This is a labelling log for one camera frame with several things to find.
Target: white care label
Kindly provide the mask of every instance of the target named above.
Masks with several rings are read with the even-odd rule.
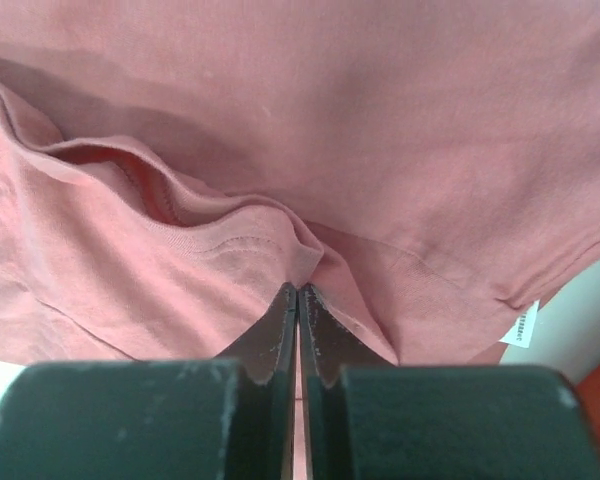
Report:
[[[516,347],[529,348],[533,327],[536,324],[538,316],[539,305],[540,300],[533,302],[531,308],[518,317],[511,330],[500,341],[509,345],[515,345]]]

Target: wrinkled fabric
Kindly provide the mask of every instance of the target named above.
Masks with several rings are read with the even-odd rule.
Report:
[[[0,360],[212,356],[291,281],[465,363],[598,258],[598,1],[0,1]]]

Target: pink fabric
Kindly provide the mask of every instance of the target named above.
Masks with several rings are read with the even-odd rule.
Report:
[[[464,363],[599,257],[598,1],[0,0],[0,360],[211,356],[289,280]]]

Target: garment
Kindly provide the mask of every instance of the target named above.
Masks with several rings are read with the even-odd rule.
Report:
[[[0,360],[215,355],[289,280],[464,363],[598,258],[599,1],[0,1]]]

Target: clothing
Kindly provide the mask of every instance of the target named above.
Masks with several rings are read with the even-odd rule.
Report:
[[[0,360],[215,355],[289,280],[464,363],[598,258],[599,1],[0,1]]]

